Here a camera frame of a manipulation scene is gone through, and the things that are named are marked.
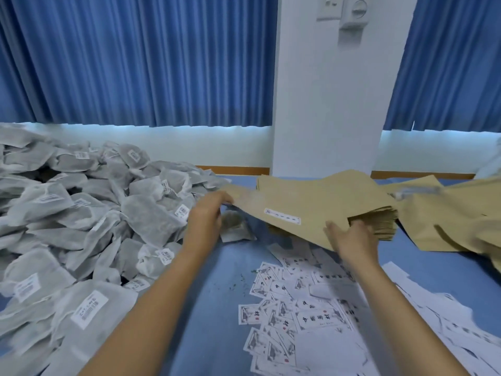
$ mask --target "barcode label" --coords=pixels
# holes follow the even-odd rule
[[[174,252],[172,252],[169,248],[159,249],[155,251],[155,253],[160,258],[163,265],[169,265],[174,259]]]
[[[188,215],[189,215],[189,208],[186,207],[184,204],[180,205],[176,212],[174,213],[179,219],[182,219],[184,221],[188,220]]]
[[[82,206],[87,206],[87,205],[91,205],[92,203],[89,202],[89,201],[86,201],[85,199],[77,199],[75,201],[75,205],[73,207],[82,207]]]
[[[101,292],[94,290],[86,299],[83,300],[80,306],[78,306],[71,316],[71,320],[75,322],[79,328],[85,330],[106,302],[108,302],[108,298]]]
[[[139,160],[141,159],[141,156],[132,149],[129,150],[127,154],[129,155],[130,158],[132,158],[136,162],[139,162]]]
[[[92,227],[91,231],[97,231],[99,229],[99,227],[101,227],[104,223],[104,221],[106,220],[106,215],[104,215],[100,221],[98,221],[96,223],[96,225],[94,227]]]
[[[161,183],[163,186],[164,195],[169,195],[172,192],[172,189],[169,187],[169,183],[167,182],[166,179],[164,179]]]
[[[75,157],[77,159],[91,159],[91,156],[87,152],[75,152]]]
[[[134,280],[126,283],[124,288],[133,290],[135,292],[140,292],[146,288],[149,288],[151,285],[148,281],[143,278],[135,278]]]
[[[285,221],[288,221],[290,223],[301,225],[301,218],[298,218],[297,216],[292,216],[292,215],[287,215],[287,214],[279,213],[278,211],[275,211],[275,210],[272,210],[272,209],[269,209],[269,208],[265,208],[265,214],[266,215],[274,216],[276,218],[279,218],[279,219],[282,219],[282,220],[285,220]]]
[[[41,196],[38,199],[35,199],[33,202],[34,203],[49,203],[49,202],[55,202],[55,201],[61,201],[64,198],[62,196],[56,195],[56,194],[48,194]]]
[[[34,273],[14,286],[14,297],[16,297],[19,302],[23,302],[40,289],[41,286],[38,279],[38,273]]]
[[[67,176],[68,175],[66,173],[61,173],[61,174],[58,174],[57,176],[55,176],[54,178],[49,179],[47,182],[54,182],[56,180],[63,179],[64,177],[67,177]]]

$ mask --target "person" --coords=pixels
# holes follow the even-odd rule
[[[191,210],[183,248],[172,265],[137,301],[79,376],[156,376],[176,329],[186,293],[221,228],[224,191],[204,196]],[[333,222],[324,232],[355,273],[370,308],[405,376],[467,376],[417,311],[379,266],[377,239],[361,221],[344,232]]]

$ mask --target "blue curtain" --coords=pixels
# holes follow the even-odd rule
[[[0,0],[0,120],[272,125],[277,5]]]
[[[386,130],[501,132],[501,0],[418,0]]]

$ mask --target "brown baseboard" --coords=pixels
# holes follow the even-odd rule
[[[415,171],[372,171],[372,179],[387,179],[387,178],[421,178],[427,175],[434,175],[442,179],[473,179],[475,174],[461,173],[424,173]]]
[[[201,169],[212,169],[216,174],[225,175],[270,175],[269,167],[250,167],[250,166],[199,166]]]

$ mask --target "person's left arm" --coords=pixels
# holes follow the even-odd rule
[[[186,293],[219,236],[219,208],[231,202],[226,192],[216,191],[192,208],[183,248],[169,269],[138,300],[79,376],[156,376],[160,372]]]

